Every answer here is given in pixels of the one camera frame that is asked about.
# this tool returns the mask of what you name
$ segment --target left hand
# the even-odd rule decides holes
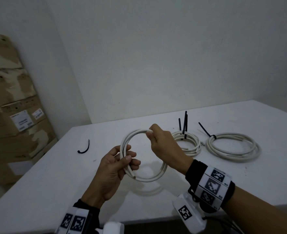
[[[120,160],[120,146],[115,146],[102,159],[99,164],[95,177],[89,187],[83,194],[81,200],[93,207],[101,208],[103,203],[112,198],[123,179],[125,172],[123,170],[128,164],[132,170],[138,170],[141,161],[132,159],[137,154],[129,151],[130,145],[127,145],[126,157]]]

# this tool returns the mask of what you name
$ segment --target table surface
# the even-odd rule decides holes
[[[72,128],[1,199],[0,233],[55,230],[68,207],[91,182],[101,158],[132,130],[157,123],[164,130],[179,130],[184,111],[111,121]],[[207,139],[198,122],[213,133],[237,132],[254,138],[262,147],[258,159],[234,163],[215,157],[205,147],[196,159],[233,177],[235,184],[272,205],[287,205],[287,113],[257,101],[245,101],[188,110],[188,131]],[[90,148],[84,151],[90,139]],[[245,142],[220,139],[223,149],[239,151]],[[149,177],[161,167],[144,134],[131,139],[142,161],[137,174]],[[177,217],[172,200],[187,191],[184,176],[171,169],[159,180],[141,183],[125,176],[100,211],[100,222],[136,223]]]

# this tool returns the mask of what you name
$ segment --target right hand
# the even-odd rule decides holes
[[[185,155],[169,131],[162,130],[157,124],[153,124],[149,129],[153,130],[153,133],[147,132],[146,136],[151,141],[151,149],[155,155],[185,175],[193,158]]]

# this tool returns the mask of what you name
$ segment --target cardboard box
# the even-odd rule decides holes
[[[0,185],[6,186],[16,183],[32,166],[57,143],[55,138],[31,160],[23,162],[0,164]]]
[[[48,119],[17,136],[2,138],[0,139],[0,164],[31,160],[55,138]]]
[[[37,96],[0,107],[0,138],[15,136],[46,119]]]
[[[0,69],[5,68],[22,68],[22,64],[10,39],[4,35],[0,35]]]
[[[25,69],[0,70],[0,106],[36,95]]]

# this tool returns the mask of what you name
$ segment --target label on box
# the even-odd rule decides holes
[[[32,113],[33,117],[38,120],[42,116],[44,116],[44,112],[39,108],[35,112]]]
[[[11,168],[12,172],[16,175],[24,175],[29,169],[33,166],[31,161],[15,162],[8,163],[8,166]]]
[[[18,112],[16,114],[13,114],[10,116],[13,123],[17,127],[17,129],[20,131],[23,131],[30,126],[34,125],[31,117],[29,116],[27,110],[23,110],[21,112]]]

